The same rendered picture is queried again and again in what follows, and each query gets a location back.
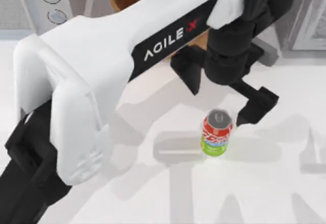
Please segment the pale grey rounded box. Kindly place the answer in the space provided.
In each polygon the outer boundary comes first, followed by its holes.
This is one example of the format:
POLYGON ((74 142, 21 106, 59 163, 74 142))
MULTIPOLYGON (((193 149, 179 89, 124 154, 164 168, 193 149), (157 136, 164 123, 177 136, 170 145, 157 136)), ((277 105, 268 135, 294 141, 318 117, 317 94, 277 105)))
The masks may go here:
POLYGON ((279 58, 279 55, 275 47, 259 38, 255 38, 253 40, 253 44, 261 48, 263 51, 263 54, 261 54, 257 60, 259 63, 267 67, 271 67, 276 63, 277 59, 279 58))

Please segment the red and green can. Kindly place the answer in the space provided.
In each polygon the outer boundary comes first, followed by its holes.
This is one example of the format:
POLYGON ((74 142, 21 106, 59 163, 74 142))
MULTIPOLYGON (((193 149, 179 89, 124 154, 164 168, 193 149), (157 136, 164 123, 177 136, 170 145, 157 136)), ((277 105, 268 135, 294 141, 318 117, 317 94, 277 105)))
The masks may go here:
POLYGON ((213 109, 203 120, 200 146, 211 157, 218 157, 227 150, 233 129, 233 120, 226 110, 213 109))

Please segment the grey cabinet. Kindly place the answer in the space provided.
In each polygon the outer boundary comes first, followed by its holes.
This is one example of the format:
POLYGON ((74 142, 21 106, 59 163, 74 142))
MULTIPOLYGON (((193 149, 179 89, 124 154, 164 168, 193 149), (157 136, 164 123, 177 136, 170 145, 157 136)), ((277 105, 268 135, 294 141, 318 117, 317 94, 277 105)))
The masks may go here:
POLYGON ((326 0, 294 0, 275 30, 282 50, 326 51, 326 0))

